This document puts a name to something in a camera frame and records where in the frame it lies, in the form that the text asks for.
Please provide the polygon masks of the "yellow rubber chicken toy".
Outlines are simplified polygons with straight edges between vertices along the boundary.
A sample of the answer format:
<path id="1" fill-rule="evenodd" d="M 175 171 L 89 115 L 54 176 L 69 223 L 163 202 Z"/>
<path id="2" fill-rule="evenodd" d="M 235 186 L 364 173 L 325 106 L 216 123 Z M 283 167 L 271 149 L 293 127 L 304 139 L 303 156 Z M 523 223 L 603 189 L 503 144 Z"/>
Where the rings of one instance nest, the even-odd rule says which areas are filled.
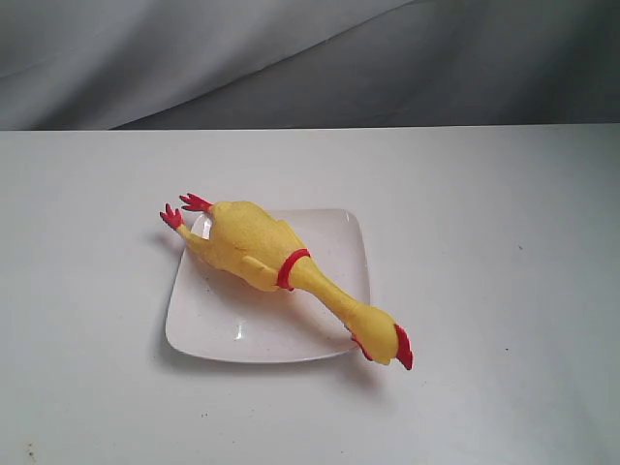
<path id="1" fill-rule="evenodd" d="M 159 216 L 204 264 L 262 292 L 303 290 L 343 324 L 366 359 L 383 365 L 396 359 L 406 369 L 413 368 L 406 330 L 387 312 L 360 302 L 328 279 L 286 221 L 250 201 L 211 203 L 191 193 L 179 198 L 182 209 L 210 219 L 208 237 L 191 232 L 181 209 L 168 203 Z"/>

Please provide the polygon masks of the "white square plate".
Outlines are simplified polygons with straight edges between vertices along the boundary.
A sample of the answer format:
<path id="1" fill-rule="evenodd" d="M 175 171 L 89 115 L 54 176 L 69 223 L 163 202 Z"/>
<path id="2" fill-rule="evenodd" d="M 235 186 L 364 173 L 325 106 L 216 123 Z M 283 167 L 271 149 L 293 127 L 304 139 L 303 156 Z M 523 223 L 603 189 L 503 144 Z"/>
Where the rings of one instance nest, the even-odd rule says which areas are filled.
<path id="1" fill-rule="evenodd" d="M 320 270 L 355 299 L 371 291 L 362 232 L 345 209 L 280 209 Z M 350 332 L 313 295 L 264 293 L 184 251 L 172 287 L 165 334 L 177 351 L 232 363 L 292 363 L 357 350 Z"/>

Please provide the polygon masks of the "grey backdrop cloth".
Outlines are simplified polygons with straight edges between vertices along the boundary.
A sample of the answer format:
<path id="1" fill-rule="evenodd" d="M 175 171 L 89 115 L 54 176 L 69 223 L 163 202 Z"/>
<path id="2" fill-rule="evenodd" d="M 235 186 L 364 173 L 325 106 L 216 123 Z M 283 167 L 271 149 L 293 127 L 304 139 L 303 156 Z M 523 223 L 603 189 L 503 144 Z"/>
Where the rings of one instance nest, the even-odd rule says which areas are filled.
<path id="1" fill-rule="evenodd" d="M 615 1 L 5 1 L 3 130 L 608 123 Z"/>

